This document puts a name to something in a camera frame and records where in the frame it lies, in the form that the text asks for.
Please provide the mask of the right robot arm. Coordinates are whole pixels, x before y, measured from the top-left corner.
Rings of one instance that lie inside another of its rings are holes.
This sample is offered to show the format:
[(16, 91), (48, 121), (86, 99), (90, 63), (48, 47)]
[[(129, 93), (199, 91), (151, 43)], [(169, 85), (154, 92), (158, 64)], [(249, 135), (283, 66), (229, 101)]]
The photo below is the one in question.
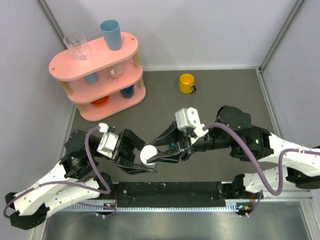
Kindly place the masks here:
[(233, 192), (239, 198), (263, 189), (279, 196), (284, 185), (314, 190), (320, 187), (320, 149), (286, 141), (252, 124), (251, 115), (237, 107), (223, 106), (210, 124), (200, 121), (198, 111), (182, 108), (174, 122), (140, 153), (140, 161), (154, 168), (158, 163), (175, 164), (197, 152), (230, 149), (230, 156), (251, 162), (256, 173), (239, 174)]

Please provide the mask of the white bottle cap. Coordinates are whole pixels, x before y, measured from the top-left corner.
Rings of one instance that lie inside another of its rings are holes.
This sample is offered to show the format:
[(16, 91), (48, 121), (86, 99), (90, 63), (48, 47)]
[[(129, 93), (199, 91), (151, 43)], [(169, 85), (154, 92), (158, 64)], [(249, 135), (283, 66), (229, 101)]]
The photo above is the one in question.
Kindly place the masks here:
[(153, 156), (158, 154), (158, 150), (153, 145), (146, 145), (142, 148), (140, 152), (140, 161), (143, 164), (148, 164), (147, 161), (152, 158)]

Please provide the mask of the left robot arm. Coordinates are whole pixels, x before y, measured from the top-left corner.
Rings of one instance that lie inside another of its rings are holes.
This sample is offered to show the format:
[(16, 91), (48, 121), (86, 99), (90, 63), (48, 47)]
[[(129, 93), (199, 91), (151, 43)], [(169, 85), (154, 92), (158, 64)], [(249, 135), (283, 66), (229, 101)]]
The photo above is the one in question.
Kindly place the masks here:
[(133, 131), (118, 135), (104, 123), (73, 132), (65, 149), (66, 155), (41, 179), (5, 196), (3, 216), (13, 227), (29, 230), (69, 206), (109, 198), (114, 192), (111, 177), (98, 170), (95, 157), (114, 161), (127, 174), (153, 173), (156, 163), (151, 159), (159, 152)]

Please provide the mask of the white pill bottle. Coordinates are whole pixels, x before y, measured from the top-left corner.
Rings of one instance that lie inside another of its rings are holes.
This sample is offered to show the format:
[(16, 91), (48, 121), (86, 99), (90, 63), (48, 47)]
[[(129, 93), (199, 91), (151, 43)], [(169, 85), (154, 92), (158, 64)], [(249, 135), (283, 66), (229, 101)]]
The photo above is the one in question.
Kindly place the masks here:
[(158, 163), (157, 162), (153, 162), (153, 163), (147, 163), (147, 162), (142, 162), (142, 165), (151, 169), (154, 169)]

